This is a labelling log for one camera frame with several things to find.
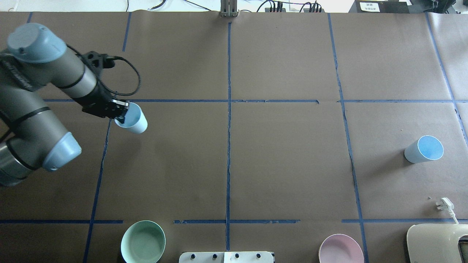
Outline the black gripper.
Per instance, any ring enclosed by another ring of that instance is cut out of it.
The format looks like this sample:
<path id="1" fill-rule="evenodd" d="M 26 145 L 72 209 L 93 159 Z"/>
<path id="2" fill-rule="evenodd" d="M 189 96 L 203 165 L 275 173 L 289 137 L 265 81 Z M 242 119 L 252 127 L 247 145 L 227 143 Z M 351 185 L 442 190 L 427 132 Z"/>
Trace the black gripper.
<path id="1" fill-rule="evenodd" d="M 117 125 L 124 125 L 125 115 L 129 108 L 128 100 L 120 100 L 110 97 L 109 100 L 94 103 L 88 106 L 82 106 L 82 112 L 94 115 L 99 118 L 114 119 Z"/>

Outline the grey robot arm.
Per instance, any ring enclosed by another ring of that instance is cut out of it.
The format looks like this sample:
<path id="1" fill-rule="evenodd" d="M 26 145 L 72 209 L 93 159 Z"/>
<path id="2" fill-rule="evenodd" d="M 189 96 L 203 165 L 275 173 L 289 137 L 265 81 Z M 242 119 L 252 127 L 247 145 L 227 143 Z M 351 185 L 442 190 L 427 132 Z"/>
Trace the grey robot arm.
<path id="1" fill-rule="evenodd" d="M 43 168 L 55 171 L 78 157 L 82 148 L 37 91 L 56 86 L 99 118 L 125 120 L 130 103 L 117 99 L 101 81 L 102 66 L 91 52 L 81 55 L 45 25 L 26 23 L 7 37 L 1 51 L 1 186 L 11 187 Z"/>

